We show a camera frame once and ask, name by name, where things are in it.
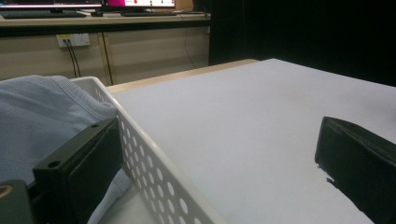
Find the white table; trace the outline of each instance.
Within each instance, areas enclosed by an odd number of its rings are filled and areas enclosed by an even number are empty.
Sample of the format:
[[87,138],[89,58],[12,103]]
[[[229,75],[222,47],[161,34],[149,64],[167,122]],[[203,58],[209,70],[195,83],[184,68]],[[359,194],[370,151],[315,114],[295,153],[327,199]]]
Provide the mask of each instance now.
[[396,142],[396,89],[268,60],[114,93],[230,224],[373,223],[314,162],[324,116]]

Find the electrical socket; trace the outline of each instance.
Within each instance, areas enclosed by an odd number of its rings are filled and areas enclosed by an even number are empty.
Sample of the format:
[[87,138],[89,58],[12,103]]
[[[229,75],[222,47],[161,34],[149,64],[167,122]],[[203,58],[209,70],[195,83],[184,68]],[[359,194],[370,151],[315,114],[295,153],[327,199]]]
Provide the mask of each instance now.
[[71,46],[87,46],[91,44],[88,34],[56,35],[56,38],[60,48],[67,48],[64,40],[69,40]]

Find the computer monitor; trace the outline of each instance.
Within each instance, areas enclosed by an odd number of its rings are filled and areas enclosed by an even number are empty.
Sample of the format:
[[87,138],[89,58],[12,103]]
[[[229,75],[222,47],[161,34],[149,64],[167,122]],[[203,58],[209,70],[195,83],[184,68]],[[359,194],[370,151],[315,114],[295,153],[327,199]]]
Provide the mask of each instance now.
[[175,8],[176,0],[107,0],[108,7]]
[[0,10],[51,10],[99,8],[102,0],[0,0]]

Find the white plastic basket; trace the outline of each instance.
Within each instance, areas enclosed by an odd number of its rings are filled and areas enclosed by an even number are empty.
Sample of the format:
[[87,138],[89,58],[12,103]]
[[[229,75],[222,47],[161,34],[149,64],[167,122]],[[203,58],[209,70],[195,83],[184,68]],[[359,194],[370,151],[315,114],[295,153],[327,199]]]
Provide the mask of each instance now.
[[73,82],[99,102],[118,108],[124,162],[158,223],[227,223],[98,78],[81,77]]

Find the gray cloth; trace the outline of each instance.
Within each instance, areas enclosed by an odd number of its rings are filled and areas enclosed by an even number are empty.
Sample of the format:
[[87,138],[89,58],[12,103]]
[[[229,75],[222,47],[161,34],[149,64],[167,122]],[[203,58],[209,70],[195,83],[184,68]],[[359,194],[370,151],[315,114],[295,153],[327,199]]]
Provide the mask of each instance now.
[[116,112],[114,105],[97,102],[65,77],[1,81],[0,182],[32,183],[36,164],[86,127],[115,118]]
[[91,218],[88,220],[88,224],[98,223],[110,205],[113,204],[116,199],[120,198],[130,186],[131,179],[122,169],[120,169],[116,176],[114,176],[114,179],[111,181],[105,197],[93,211]]

